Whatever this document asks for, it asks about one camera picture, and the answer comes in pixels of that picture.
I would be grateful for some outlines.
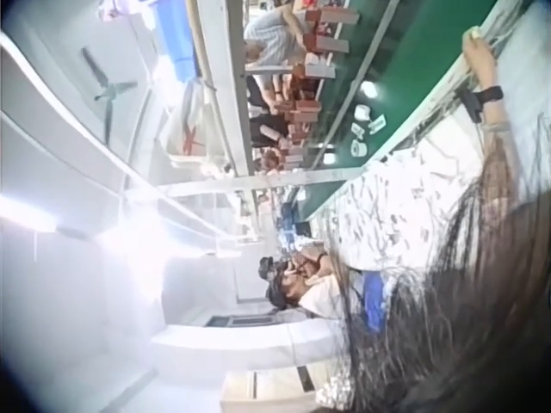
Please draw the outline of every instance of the hand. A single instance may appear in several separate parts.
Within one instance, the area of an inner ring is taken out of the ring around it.
[[[472,29],[463,35],[463,56],[482,89],[496,85],[498,77],[496,59],[484,39],[473,39]]]

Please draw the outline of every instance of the ceiling light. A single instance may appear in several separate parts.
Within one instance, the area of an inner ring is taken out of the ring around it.
[[[325,165],[333,165],[337,161],[337,157],[334,153],[326,153],[324,154],[324,164]]]
[[[360,90],[369,99],[375,99],[379,95],[379,93],[377,92],[377,88],[375,87],[375,83],[369,82],[367,80],[362,82],[362,84],[360,85]]]
[[[306,190],[302,187],[296,195],[296,200],[306,200]]]
[[[56,219],[34,206],[0,194],[0,217],[36,232],[55,232]]]
[[[138,213],[111,230],[97,237],[97,241],[118,256],[168,259],[199,258],[205,251],[178,243],[165,230],[161,218],[156,213]]]

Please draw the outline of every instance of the black watch strap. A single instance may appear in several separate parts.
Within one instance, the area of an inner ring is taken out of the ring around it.
[[[475,93],[480,105],[484,105],[488,102],[498,102],[503,99],[503,90],[499,86],[492,86],[491,88],[481,90]]]
[[[465,106],[471,120],[476,124],[482,123],[481,114],[485,104],[488,102],[498,102],[504,98],[503,90],[499,86],[492,86],[476,93],[463,87],[455,93],[463,106]]]

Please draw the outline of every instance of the white cloth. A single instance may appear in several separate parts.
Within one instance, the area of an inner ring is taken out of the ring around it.
[[[306,11],[302,10],[294,15],[307,32]],[[281,65],[298,51],[296,40],[285,24],[280,9],[270,10],[250,22],[245,28],[244,38],[264,46],[260,57],[254,62],[255,66]],[[254,78],[261,89],[272,81],[272,75],[255,75]]]
[[[360,307],[359,299],[351,291],[350,308],[355,311]],[[341,295],[337,277],[321,277],[316,284],[302,296],[299,306],[323,318],[344,318],[344,300]]]
[[[249,109],[249,119],[256,118],[264,113],[264,109],[259,106],[251,105],[250,103],[247,103],[247,106]]]

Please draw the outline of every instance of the white ceiling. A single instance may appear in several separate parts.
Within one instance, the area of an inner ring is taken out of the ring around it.
[[[137,89],[115,102],[114,139],[128,145],[147,89],[147,70],[156,64],[158,46],[153,45],[153,34],[145,28],[140,16],[105,23],[96,17],[96,6],[97,2],[90,0],[26,1],[20,13],[55,57],[66,80],[73,83],[101,120],[105,103],[93,101],[101,89],[84,63],[80,49],[84,46],[90,49],[110,80],[139,82]]]

